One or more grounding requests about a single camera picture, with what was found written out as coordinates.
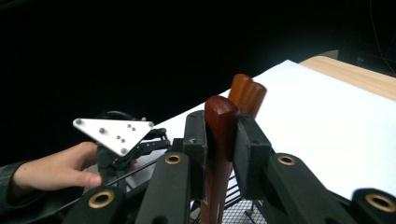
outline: finger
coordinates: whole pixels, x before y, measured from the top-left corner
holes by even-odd
[[[95,188],[102,184],[102,177],[99,174],[92,172],[73,171],[65,180],[66,186],[79,186],[84,188]]]

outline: white paper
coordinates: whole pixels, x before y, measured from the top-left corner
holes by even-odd
[[[253,79],[268,90],[256,120],[276,152],[300,158],[349,200],[360,188],[396,196],[396,102],[291,61]],[[155,128],[182,138],[186,116],[200,109],[204,103]]]

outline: metal mesh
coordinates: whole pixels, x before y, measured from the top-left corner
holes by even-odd
[[[252,201],[241,200],[224,210],[222,223],[266,223],[264,217]]]

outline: brown wooden piece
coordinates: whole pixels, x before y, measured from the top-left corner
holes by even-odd
[[[262,84],[254,82],[245,74],[236,74],[228,98],[240,111],[256,118],[265,93],[267,89]]]
[[[201,223],[220,224],[232,169],[239,110],[227,98],[212,96],[205,102],[208,137],[205,191],[201,202]]]

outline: black plastic part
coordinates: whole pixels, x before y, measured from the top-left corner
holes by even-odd
[[[162,155],[155,165],[136,224],[189,223],[190,159],[183,153]]]
[[[102,186],[90,189],[67,213],[63,224],[124,222],[124,202],[125,194],[119,188]]]
[[[267,166],[274,153],[271,143],[256,120],[246,113],[239,116],[233,168],[241,196],[249,200],[262,199],[262,166]]]
[[[274,154],[268,163],[268,178],[290,223],[356,223],[299,158]]]
[[[379,189],[357,189],[350,206],[359,223],[396,223],[396,198]]]
[[[191,198],[204,199],[207,139],[203,110],[186,117],[182,152],[191,162]]]

